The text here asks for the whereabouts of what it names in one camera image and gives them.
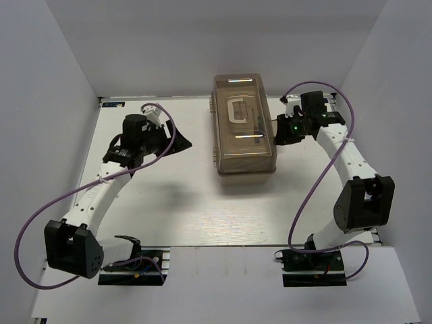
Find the thin black precision screwdriver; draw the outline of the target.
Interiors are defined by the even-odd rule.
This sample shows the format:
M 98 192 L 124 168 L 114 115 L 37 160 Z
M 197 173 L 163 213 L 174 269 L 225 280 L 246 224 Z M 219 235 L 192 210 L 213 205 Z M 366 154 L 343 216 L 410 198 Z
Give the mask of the thin black precision screwdriver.
M 256 118 L 256 123 L 254 126 L 254 135 L 256 135 L 256 138 L 254 140 L 254 142 L 256 144 L 260 144 L 261 143 L 261 139 L 263 137 L 265 137 L 265 132 L 263 131 L 263 120 L 261 116 L 258 116 Z

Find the beige toolbox with clear lid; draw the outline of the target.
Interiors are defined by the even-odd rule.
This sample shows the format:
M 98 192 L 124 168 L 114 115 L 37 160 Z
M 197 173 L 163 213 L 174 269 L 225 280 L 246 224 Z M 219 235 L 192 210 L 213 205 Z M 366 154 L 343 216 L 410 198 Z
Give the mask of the beige toolbox with clear lid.
M 264 119 L 265 137 L 254 142 L 252 111 Z M 213 164 L 223 186 L 263 184 L 276 171 L 277 149 L 267 96 L 259 74 L 225 74 L 213 79 L 210 98 Z

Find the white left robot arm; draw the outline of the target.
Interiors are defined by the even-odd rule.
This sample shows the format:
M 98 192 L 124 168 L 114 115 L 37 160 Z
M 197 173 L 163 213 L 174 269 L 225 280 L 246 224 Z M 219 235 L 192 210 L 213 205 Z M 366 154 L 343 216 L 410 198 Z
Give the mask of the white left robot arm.
M 87 279 L 116 263 L 127 269 L 139 267 L 143 255 L 140 241 L 126 235 L 97 240 L 99 226 L 146 156 L 161 158 L 191 147 L 172 121 L 162 124 L 154 113 L 127 115 L 121 134 L 113 138 L 103 157 L 96 184 L 85 190 L 61 220 L 45 226 L 48 265 Z

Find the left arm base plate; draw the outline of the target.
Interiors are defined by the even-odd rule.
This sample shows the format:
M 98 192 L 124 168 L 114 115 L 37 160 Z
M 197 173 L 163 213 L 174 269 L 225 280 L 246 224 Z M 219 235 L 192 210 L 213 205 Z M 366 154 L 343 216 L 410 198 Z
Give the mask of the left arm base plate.
M 170 248 L 142 248 L 140 259 L 122 266 L 107 266 L 99 273 L 99 286 L 162 286 L 164 284 L 158 265 L 164 279 L 169 271 Z

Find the red blue handled screwdriver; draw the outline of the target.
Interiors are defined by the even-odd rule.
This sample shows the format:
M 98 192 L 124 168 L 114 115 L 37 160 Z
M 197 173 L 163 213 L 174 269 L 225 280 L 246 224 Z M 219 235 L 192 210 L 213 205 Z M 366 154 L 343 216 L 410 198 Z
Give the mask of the red blue handled screwdriver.
M 252 123 L 253 123 L 254 135 L 257 135 L 258 137 L 265 137 L 265 127 L 264 127 L 263 117 L 256 109 L 252 108 L 251 111 L 252 111 Z

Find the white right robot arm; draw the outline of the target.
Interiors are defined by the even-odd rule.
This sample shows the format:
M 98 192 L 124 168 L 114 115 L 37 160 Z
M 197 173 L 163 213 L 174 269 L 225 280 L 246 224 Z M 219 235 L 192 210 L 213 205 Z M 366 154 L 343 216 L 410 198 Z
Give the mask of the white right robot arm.
M 328 110 L 321 91 L 281 101 L 286 111 L 277 116 L 275 144 L 296 144 L 313 137 L 330 159 L 325 170 L 335 168 L 343 186 L 333 206 L 333 218 L 304 245 L 306 264 L 320 269 L 328 263 L 329 252 L 345 246 L 361 232 L 387 224 L 395 183 L 366 162 L 345 119 L 340 112 Z

